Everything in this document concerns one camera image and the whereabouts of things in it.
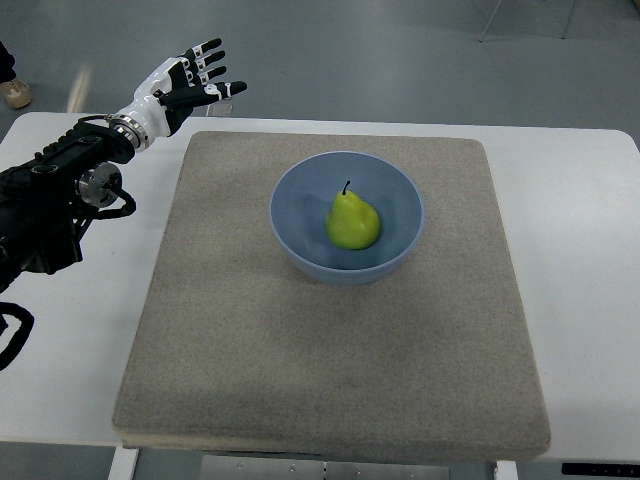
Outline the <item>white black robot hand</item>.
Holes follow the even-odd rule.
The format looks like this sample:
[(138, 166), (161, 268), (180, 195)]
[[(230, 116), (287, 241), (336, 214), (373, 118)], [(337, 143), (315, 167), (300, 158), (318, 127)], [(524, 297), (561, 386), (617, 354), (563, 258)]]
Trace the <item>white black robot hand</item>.
[(132, 102), (111, 116), (109, 127), (124, 135), (137, 151), (156, 139), (174, 135), (197, 107), (245, 91), (243, 81), (225, 82), (225, 51), (214, 38), (168, 58), (136, 88)]

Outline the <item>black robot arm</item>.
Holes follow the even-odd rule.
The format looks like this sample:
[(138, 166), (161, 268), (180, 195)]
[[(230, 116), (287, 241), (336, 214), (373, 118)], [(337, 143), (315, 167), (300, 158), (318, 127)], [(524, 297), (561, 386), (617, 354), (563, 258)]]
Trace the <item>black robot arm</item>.
[(140, 143), (95, 119), (80, 119), (32, 160), (1, 173), (2, 290), (25, 271), (51, 275), (81, 261), (92, 221), (135, 212), (118, 166)]

